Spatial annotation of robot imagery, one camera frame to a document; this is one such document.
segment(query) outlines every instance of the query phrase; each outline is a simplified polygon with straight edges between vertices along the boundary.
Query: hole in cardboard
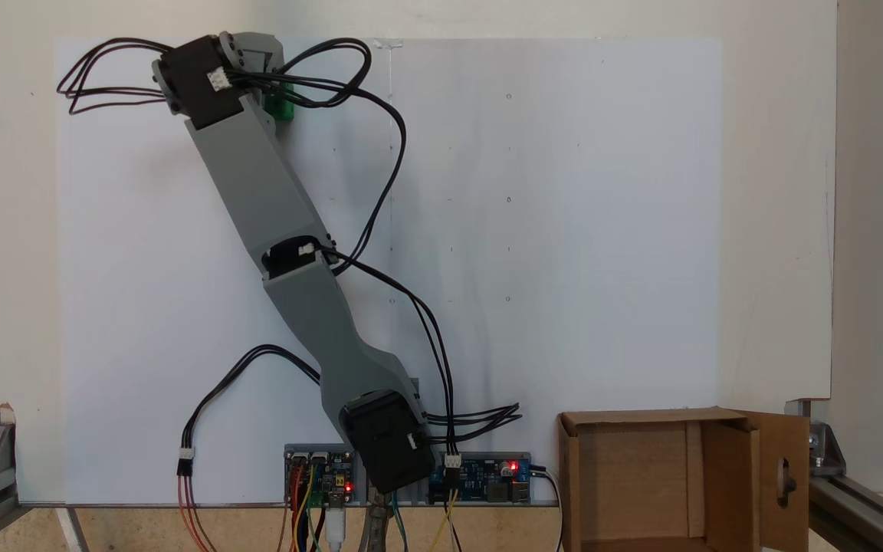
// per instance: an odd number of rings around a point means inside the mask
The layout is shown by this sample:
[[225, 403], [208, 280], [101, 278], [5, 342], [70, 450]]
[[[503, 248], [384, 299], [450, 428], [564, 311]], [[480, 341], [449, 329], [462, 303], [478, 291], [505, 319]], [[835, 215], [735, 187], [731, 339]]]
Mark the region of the hole in cardboard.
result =
[[796, 490], [796, 479], [789, 475], [789, 461], [779, 458], [779, 469], [775, 479], [776, 502], [779, 508], [789, 507], [789, 493]]

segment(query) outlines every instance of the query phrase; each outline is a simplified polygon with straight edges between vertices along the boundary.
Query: yellow wire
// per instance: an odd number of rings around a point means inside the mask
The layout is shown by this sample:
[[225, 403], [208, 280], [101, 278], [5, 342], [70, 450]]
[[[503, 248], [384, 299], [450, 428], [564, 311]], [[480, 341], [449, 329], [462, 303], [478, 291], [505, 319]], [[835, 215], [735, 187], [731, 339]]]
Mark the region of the yellow wire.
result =
[[305, 499], [302, 499], [302, 504], [299, 505], [297, 513], [295, 513], [295, 517], [292, 521], [294, 521], [294, 525], [291, 525], [291, 538], [292, 543], [295, 545], [295, 550], [301, 549], [298, 547], [298, 521], [302, 518], [302, 511], [305, 511], [309, 507], [309, 496], [312, 494], [312, 483], [316, 481], [316, 467], [315, 464], [312, 464], [312, 469], [309, 469], [309, 486], [305, 489]]
[[435, 546], [438, 545], [438, 539], [442, 537], [442, 531], [445, 530], [445, 523], [448, 523], [448, 518], [451, 517], [451, 511], [455, 509], [455, 501], [458, 500], [458, 491], [452, 492], [448, 496], [448, 510], [445, 510], [445, 517], [441, 518], [441, 525], [438, 526], [438, 532], [435, 534], [435, 540], [432, 541], [432, 547], [428, 549], [428, 552], [434, 552]]

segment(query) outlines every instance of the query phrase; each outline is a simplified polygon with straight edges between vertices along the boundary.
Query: blue circuit board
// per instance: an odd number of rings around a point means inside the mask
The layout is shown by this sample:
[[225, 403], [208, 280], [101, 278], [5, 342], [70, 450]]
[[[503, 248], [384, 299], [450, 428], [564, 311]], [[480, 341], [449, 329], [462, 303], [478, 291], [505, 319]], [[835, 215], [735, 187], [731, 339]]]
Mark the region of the blue circuit board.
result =
[[[439, 467], [428, 478], [428, 503], [447, 500], [445, 467]], [[530, 460], [519, 457], [466, 458], [463, 455], [457, 502], [530, 503]]]

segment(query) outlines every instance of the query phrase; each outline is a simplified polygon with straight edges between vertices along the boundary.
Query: green wire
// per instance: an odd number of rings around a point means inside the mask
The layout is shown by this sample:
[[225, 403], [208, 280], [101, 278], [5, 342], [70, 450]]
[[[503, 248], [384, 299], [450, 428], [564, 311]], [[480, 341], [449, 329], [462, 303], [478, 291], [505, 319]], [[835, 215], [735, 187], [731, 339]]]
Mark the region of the green wire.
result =
[[309, 508], [308, 503], [305, 504], [305, 518], [309, 521], [309, 532], [312, 533], [312, 544], [315, 545], [318, 552], [322, 552], [322, 547], [319, 546], [319, 537], [316, 537], [316, 528], [312, 527], [312, 509]]
[[397, 508], [397, 491], [393, 492], [393, 518], [397, 521], [397, 531], [400, 531], [400, 539], [404, 541], [404, 552], [407, 552], [407, 533], [404, 531], [404, 520], [400, 517], [400, 509]]

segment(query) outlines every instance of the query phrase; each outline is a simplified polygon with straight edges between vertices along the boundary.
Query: black wire bundle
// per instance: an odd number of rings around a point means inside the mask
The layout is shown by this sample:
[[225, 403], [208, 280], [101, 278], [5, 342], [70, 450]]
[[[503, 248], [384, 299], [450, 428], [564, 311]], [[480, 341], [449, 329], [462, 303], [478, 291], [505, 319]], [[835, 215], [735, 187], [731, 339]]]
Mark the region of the black wire bundle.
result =
[[[523, 415], [518, 415], [516, 413], [520, 409], [520, 403], [515, 402], [509, 406], [500, 406], [500, 408], [488, 409], [487, 411], [481, 412], [471, 412], [464, 413], [464, 415], [453, 415], [452, 423], [455, 426], [476, 426], [477, 424], [484, 423], [486, 425], [476, 429], [475, 431], [470, 431], [469, 433], [462, 433], [461, 435], [455, 436], [456, 443], [463, 443], [465, 441], [469, 441], [479, 437], [480, 435], [484, 435], [493, 431], [495, 429], [500, 429], [502, 426], [505, 426], [508, 423], [516, 422], [516, 420], [521, 419]], [[425, 419], [428, 424], [431, 426], [447, 426], [448, 425], [448, 416], [439, 416], [439, 415], [430, 415], [430, 413], [424, 414]], [[428, 442], [432, 444], [443, 443], [444, 439], [439, 437], [432, 437], [428, 440]]]
[[[111, 41], [101, 43], [91, 48], [80, 60], [74, 64], [67, 72], [66, 76], [57, 84], [57, 94], [63, 94], [64, 97], [71, 101], [70, 109], [67, 110], [70, 115], [77, 115], [91, 109], [99, 109], [101, 107], [111, 107], [115, 105], [143, 105], [154, 104], [155, 102], [165, 101], [166, 97], [161, 90], [157, 88], [144, 87], [87, 87], [87, 77], [94, 65], [104, 56], [117, 52], [119, 50], [150, 50], [159, 54], [164, 54], [172, 50], [171, 46], [167, 46], [160, 42], [145, 41], [144, 38], [112, 38]], [[128, 98], [150, 98], [140, 99], [137, 101], [109, 101], [81, 107], [77, 109], [77, 102], [83, 97], [128, 97]]]
[[[420, 297], [416, 296], [413, 292], [404, 287], [402, 284], [397, 282], [397, 280], [392, 277], [383, 274], [381, 271], [364, 264], [360, 261], [357, 261], [355, 258], [350, 258], [346, 254], [341, 254], [341, 252], [336, 251], [336, 249], [332, 248], [323, 248], [319, 247], [321, 251], [326, 252], [328, 255], [336, 256], [336, 258], [341, 259], [343, 262], [351, 262], [353, 265], [357, 266], [358, 269], [366, 272], [367, 274], [377, 278], [383, 283], [388, 284], [393, 289], [396, 289], [400, 293], [406, 294], [407, 297], [410, 298], [411, 304], [414, 305], [414, 310], [417, 312], [418, 317], [421, 319], [421, 325], [425, 329], [425, 334], [428, 336], [428, 343], [430, 343], [432, 347], [432, 353], [435, 356], [435, 364], [438, 364], [438, 374], [441, 375], [441, 387], [442, 391], [445, 392], [445, 415], [429, 415], [425, 413], [425, 417], [428, 420], [428, 423], [434, 424], [434, 426], [446, 426], [445, 437], [431, 437], [428, 438], [428, 442], [432, 444], [445, 444], [445, 451], [448, 454], [458, 454], [458, 446], [457, 443], [462, 443], [468, 441], [470, 439], [475, 439], [480, 435], [484, 435], [493, 431], [495, 429], [499, 429], [502, 426], [505, 426], [508, 423], [515, 422], [515, 420], [521, 419], [522, 415], [518, 415], [516, 413], [518, 409], [520, 409], [520, 404], [516, 402], [516, 404], [510, 406], [500, 406], [500, 408], [496, 409], [488, 409], [487, 411], [481, 412], [471, 412], [466, 413], [466, 415], [456, 415], [455, 413], [455, 398], [453, 398], [453, 392], [455, 391], [455, 386], [452, 384], [451, 378], [451, 366], [448, 364], [448, 353], [445, 352], [445, 342], [442, 341], [442, 332], [438, 329], [438, 321], [435, 319], [435, 314], [432, 312], [431, 308], [425, 304], [424, 301], [421, 300]], [[435, 340], [432, 339], [432, 332], [428, 329], [428, 323], [425, 320], [425, 317], [428, 318], [428, 321], [431, 321], [432, 329], [434, 330], [435, 338], [438, 339], [438, 346], [435, 346]], [[486, 423], [483, 427], [475, 431], [471, 431], [469, 433], [463, 433], [461, 435], [455, 434], [455, 426], [475, 426], [478, 423]]]
[[[340, 83], [338, 80], [329, 80], [329, 78], [299, 77], [287, 73], [288, 70], [297, 66], [303, 60], [333, 50], [354, 50], [363, 55], [363, 64], [360, 66], [360, 69], [356, 74], [354, 74], [353, 78], [350, 78], [350, 81], [347, 81], [347, 83]], [[374, 206], [373, 212], [370, 213], [367, 223], [360, 232], [360, 237], [353, 248], [353, 252], [348, 255], [346, 262], [343, 262], [343, 264], [336, 266], [336, 268], [333, 269], [333, 273], [336, 274], [336, 276], [339, 276], [346, 271], [347, 268], [350, 268], [350, 265], [353, 265], [353, 261], [348, 261], [348, 259], [360, 258], [360, 255], [363, 255], [363, 252], [367, 248], [367, 244], [370, 242], [370, 235], [373, 233], [374, 225], [377, 222], [379, 210], [383, 207], [383, 203], [386, 201], [386, 198], [388, 198], [390, 189], [393, 187], [393, 183], [397, 179], [397, 173], [400, 171], [400, 163], [404, 160], [404, 151], [406, 151], [407, 148], [407, 126], [404, 125], [404, 118], [400, 116], [400, 112], [397, 111], [393, 105], [390, 105], [388, 102], [377, 97], [377, 95], [371, 94], [371, 92], [360, 87], [364, 78], [366, 78], [367, 74], [370, 72], [372, 62], [373, 56], [370, 52], [370, 47], [367, 46], [365, 42], [357, 41], [356, 38], [334, 38], [332, 41], [325, 41], [312, 46], [305, 50], [305, 52], [292, 58], [290, 62], [285, 63], [281, 67], [276, 67], [271, 73], [246, 73], [242, 71], [228, 72], [228, 78], [230, 78], [231, 84], [234, 84], [236, 87], [257, 88], [257, 90], [264, 92], [264, 94], [272, 94], [275, 97], [284, 99], [285, 101], [290, 102], [290, 104], [298, 105], [299, 107], [306, 109], [336, 107], [337, 105], [343, 104], [344, 101], [347, 101], [347, 99], [350, 99], [351, 97], [361, 97], [373, 102], [373, 104], [377, 104], [388, 112], [388, 115], [390, 115], [393, 118], [393, 121], [395, 121], [397, 130], [400, 133], [400, 147], [399, 150], [397, 150], [397, 160], [395, 161], [395, 165], [393, 165], [393, 171], [390, 172], [388, 181], [386, 181], [386, 185], [383, 186], [381, 195], [379, 195], [379, 198], [377, 199], [377, 204]], [[299, 94], [299, 92], [291, 90], [287, 87], [287, 84], [294, 84], [298, 87], [315, 88], [315, 90], [326, 90], [333, 92], [333, 94], [327, 99], [309, 98], [305, 97], [303, 94]]]
[[[277, 345], [256, 346], [254, 349], [245, 353], [245, 355], [238, 360], [238, 363], [234, 364], [231, 371], [228, 371], [227, 375], [224, 376], [224, 379], [220, 380], [217, 387], [214, 387], [213, 390], [200, 401], [199, 405], [196, 406], [196, 410], [193, 412], [193, 415], [189, 417], [189, 422], [186, 423], [186, 427], [182, 430], [182, 447], [184, 449], [193, 448], [193, 432], [196, 430], [196, 420], [199, 419], [200, 412], [203, 412], [203, 409], [210, 404], [210, 401], [213, 401], [217, 395], [220, 395], [220, 392], [223, 392], [230, 387], [230, 385], [241, 376], [243, 371], [248, 369], [248, 366], [250, 366], [253, 361], [258, 359], [258, 357], [266, 356], [266, 354], [277, 354], [277, 356], [283, 357], [283, 359], [290, 360], [299, 370], [302, 370], [302, 373], [309, 377], [309, 380], [314, 381], [316, 384], [319, 383], [319, 373], [317, 373], [315, 368], [308, 366], [308, 363], [305, 363], [305, 360], [299, 359], [298, 356], [295, 356], [289, 350]], [[192, 469], [192, 461], [189, 463], [189, 468]]]

